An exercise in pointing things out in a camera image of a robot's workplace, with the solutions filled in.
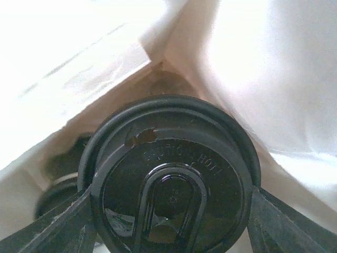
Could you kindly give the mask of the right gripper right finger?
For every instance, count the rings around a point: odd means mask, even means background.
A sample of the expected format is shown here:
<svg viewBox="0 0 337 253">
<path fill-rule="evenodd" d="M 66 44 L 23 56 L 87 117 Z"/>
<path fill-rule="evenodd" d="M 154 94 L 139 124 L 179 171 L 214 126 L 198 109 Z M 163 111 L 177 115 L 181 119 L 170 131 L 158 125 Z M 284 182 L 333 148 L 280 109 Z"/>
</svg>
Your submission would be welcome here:
<svg viewBox="0 0 337 253">
<path fill-rule="evenodd" d="M 262 188 L 253 188 L 247 229 L 253 252 L 336 252 L 336 234 Z"/>
</svg>

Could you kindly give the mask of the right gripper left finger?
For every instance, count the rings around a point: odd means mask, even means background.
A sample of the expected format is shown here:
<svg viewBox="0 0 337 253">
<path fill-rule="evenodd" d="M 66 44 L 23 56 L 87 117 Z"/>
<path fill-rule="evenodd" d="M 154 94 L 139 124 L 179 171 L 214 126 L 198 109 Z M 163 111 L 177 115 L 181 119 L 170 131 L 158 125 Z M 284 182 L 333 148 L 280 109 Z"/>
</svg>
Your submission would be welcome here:
<svg viewBox="0 0 337 253">
<path fill-rule="evenodd" d="M 1 252 L 93 252 L 95 240 L 90 189 L 86 189 L 1 240 Z"/>
</svg>

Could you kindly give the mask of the black paper coffee cup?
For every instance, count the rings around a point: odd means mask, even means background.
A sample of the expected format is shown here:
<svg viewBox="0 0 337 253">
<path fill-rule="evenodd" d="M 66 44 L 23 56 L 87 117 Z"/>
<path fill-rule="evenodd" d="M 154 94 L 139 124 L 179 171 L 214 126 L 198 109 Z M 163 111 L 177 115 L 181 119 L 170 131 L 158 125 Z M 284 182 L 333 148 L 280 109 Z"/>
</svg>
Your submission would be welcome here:
<svg viewBox="0 0 337 253">
<path fill-rule="evenodd" d="M 45 172 L 51 182 L 37 201 L 35 219 L 77 193 L 78 166 L 90 138 L 90 134 L 78 137 L 69 150 L 48 160 Z"/>
</svg>

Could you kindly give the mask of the small brown paper bag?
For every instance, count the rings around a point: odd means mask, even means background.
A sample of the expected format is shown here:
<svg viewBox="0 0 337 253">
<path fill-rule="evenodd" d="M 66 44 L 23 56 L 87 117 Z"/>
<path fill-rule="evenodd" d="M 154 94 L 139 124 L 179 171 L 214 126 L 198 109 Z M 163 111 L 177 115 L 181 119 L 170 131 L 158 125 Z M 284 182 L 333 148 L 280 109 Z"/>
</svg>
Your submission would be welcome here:
<svg viewBox="0 0 337 253">
<path fill-rule="evenodd" d="M 165 61 L 247 133 L 255 187 L 336 234 L 336 1 L 1 1 L 1 240 Z"/>
</svg>

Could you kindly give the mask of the brown pulp cup carrier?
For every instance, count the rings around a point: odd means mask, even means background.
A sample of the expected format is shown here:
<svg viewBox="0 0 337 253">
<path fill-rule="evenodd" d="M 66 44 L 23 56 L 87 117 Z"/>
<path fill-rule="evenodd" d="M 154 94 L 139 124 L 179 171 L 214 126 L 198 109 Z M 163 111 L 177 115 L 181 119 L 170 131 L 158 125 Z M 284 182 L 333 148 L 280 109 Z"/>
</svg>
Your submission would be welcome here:
<svg viewBox="0 0 337 253">
<path fill-rule="evenodd" d="M 179 94 L 197 98 L 198 92 L 169 62 L 160 62 L 142 79 L 150 95 Z"/>
</svg>

